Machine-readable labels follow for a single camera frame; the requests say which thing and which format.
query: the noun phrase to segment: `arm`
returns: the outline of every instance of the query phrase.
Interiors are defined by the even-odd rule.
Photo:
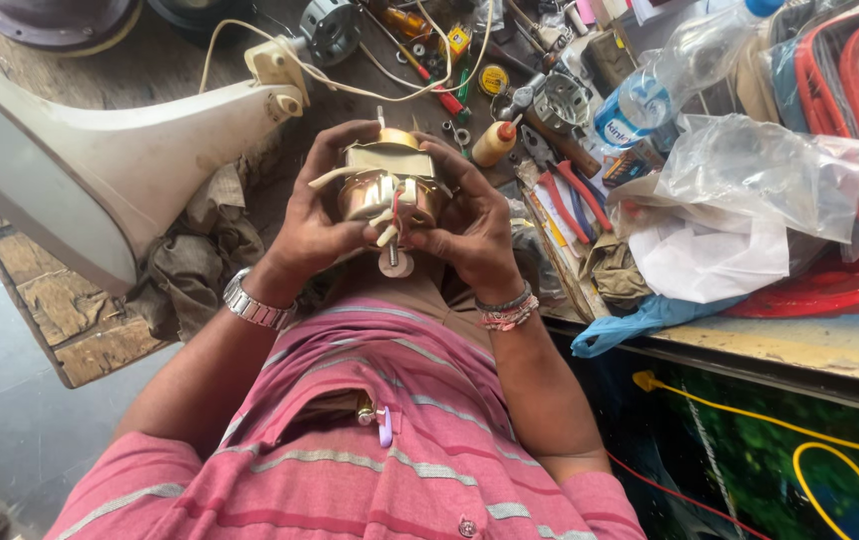
[[[243,280],[247,294],[273,308],[289,308],[310,276],[375,240],[365,222],[334,224],[308,184],[336,165],[342,147],[370,141],[379,130],[378,122],[355,121],[319,133],[293,184],[276,240]],[[221,308],[136,396],[112,440],[141,432],[186,442],[205,459],[219,446],[276,335]]]
[[[457,178],[453,201],[471,220],[460,233],[414,232],[413,244],[452,263],[484,304],[512,301],[523,292],[513,258],[506,198],[469,161],[434,137],[419,133],[421,148]],[[556,351],[538,315],[509,331],[490,331],[496,374],[519,442],[557,484],[584,472],[610,472],[590,403]]]

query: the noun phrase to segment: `wristwatch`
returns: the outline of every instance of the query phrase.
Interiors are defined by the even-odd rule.
[[[293,301],[289,309],[279,309],[254,300],[246,294],[243,287],[243,280],[252,269],[252,266],[243,268],[230,279],[229,284],[226,285],[226,290],[223,291],[223,302],[226,303],[230,312],[251,323],[276,331],[286,328],[296,316],[296,301]]]

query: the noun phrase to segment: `water bottle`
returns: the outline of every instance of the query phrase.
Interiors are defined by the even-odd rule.
[[[698,92],[723,80],[755,24],[782,5],[783,0],[743,0],[680,25],[596,110],[592,126],[598,138],[629,148],[672,120]]]

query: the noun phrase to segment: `striped shirt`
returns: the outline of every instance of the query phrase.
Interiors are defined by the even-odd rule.
[[[377,415],[309,415],[365,391]],[[344,300],[279,337],[219,449],[129,433],[47,539],[645,538],[605,472],[557,485],[520,446],[493,357],[443,325]]]

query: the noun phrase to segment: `brown pants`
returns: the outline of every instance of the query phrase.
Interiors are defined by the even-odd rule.
[[[419,251],[411,254],[416,267],[407,277],[384,276],[375,252],[357,256],[329,291],[326,304],[354,297],[395,304],[440,323],[492,354],[488,330],[476,326],[480,315],[473,291],[443,260]]]

